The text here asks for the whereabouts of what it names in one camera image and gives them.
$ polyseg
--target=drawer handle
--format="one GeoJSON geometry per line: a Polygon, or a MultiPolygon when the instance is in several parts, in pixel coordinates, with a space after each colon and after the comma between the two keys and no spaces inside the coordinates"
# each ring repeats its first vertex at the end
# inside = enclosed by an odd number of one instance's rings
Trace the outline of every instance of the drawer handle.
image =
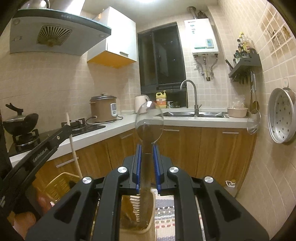
{"type": "Polygon", "coordinates": [[[56,168],[62,167],[62,166],[64,166],[64,165],[67,165],[67,164],[69,164],[69,163],[71,163],[71,162],[73,162],[73,161],[74,161],[74,158],[71,159],[71,160],[68,160],[68,161],[66,161],[66,162],[64,162],[64,163],[62,163],[62,164],[58,164],[58,165],[56,166],[56,168]]]}
{"type": "Polygon", "coordinates": [[[163,129],[164,131],[175,131],[175,132],[179,132],[180,130],[174,130],[174,129],[163,129]]]}
{"type": "Polygon", "coordinates": [[[127,138],[127,137],[130,137],[130,136],[132,136],[133,135],[133,133],[131,133],[131,134],[128,134],[128,135],[126,135],[126,136],[124,136],[124,137],[120,137],[120,139],[125,139],[125,138],[127,138]]]}
{"type": "Polygon", "coordinates": [[[239,134],[239,132],[227,132],[227,131],[224,131],[222,132],[223,134],[239,134]]]}
{"type": "Polygon", "coordinates": [[[128,56],[128,53],[125,53],[125,52],[122,52],[122,51],[120,51],[119,53],[128,56]]]}

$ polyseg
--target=ceiling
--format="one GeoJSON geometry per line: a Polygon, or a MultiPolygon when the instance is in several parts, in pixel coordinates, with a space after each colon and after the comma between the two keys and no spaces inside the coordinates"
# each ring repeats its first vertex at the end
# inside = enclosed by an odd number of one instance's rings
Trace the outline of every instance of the ceiling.
{"type": "Polygon", "coordinates": [[[85,0],[82,10],[98,15],[111,6],[141,26],[157,19],[184,14],[188,6],[206,10],[207,5],[217,5],[217,0],[85,0]]]}

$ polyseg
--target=kitchen sink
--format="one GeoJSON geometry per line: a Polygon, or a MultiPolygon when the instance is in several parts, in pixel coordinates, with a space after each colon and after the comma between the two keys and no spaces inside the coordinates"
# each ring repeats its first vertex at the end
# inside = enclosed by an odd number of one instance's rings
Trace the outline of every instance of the kitchen sink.
{"type": "MultiPolygon", "coordinates": [[[[165,112],[164,117],[194,117],[194,112],[165,112]]],[[[199,112],[197,117],[228,118],[225,112],[199,112]]]]}

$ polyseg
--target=wooden cabinet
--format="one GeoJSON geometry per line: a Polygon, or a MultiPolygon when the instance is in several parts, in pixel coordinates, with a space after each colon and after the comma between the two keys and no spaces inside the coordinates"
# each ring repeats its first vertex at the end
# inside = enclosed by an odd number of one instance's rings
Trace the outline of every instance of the wooden cabinet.
{"type": "MultiPolygon", "coordinates": [[[[83,176],[104,177],[112,170],[105,141],[77,150],[76,154],[83,176]]],[[[78,175],[74,162],[67,163],[70,160],[73,160],[72,153],[46,162],[36,173],[34,186],[44,190],[48,183],[63,172],[78,175]]]]}
{"type": "Polygon", "coordinates": [[[88,51],[87,61],[116,68],[136,62],[136,23],[112,7],[95,20],[110,27],[112,32],[88,51]]]}
{"type": "Polygon", "coordinates": [[[165,126],[157,141],[161,155],[195,177],[200,146],[200,127],[165,126]]]}
{"type": "Polygon", "coordinates": [[[222,186],[235,179],[241,188],[249,169],[256,135],[246,129],[201,128],[196,177],[212,176],[222,186]]]}
{"type": "MultiPolygon", "coordinates": [[[[171,158],[173,165],[190,176],[212,176],[222,186],[235,179],[238,190],[244,181],[255,146],[256,135],[246,129],[165,126],[157,141],[161,155],[171,158]]],[[[140,140],[135,129],[76,151],[83,176],[99,178],[122,165],[132,156],[140,140]]],[[[46,164],[36,174],[34,185],[43,190],[62,172],[78,175],[72,153],[46,164]]]]}
{"type": "Polygon", "coordinates": [[[135,130],[129,130],[106,141],[112,169],[122,166],[127,156],[132,156],[136,151],[135,130]]]}

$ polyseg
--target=rice cooker control panel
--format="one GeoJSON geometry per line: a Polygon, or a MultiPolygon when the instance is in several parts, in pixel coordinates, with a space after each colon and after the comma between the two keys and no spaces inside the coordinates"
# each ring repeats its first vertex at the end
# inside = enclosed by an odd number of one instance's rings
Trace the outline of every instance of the rice cooker control panel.
{"type": "Polygon", "coordinates": [[[117,116],[116,103],[112,103],[110,106],[111,106],[111,115],[117,116]]]}

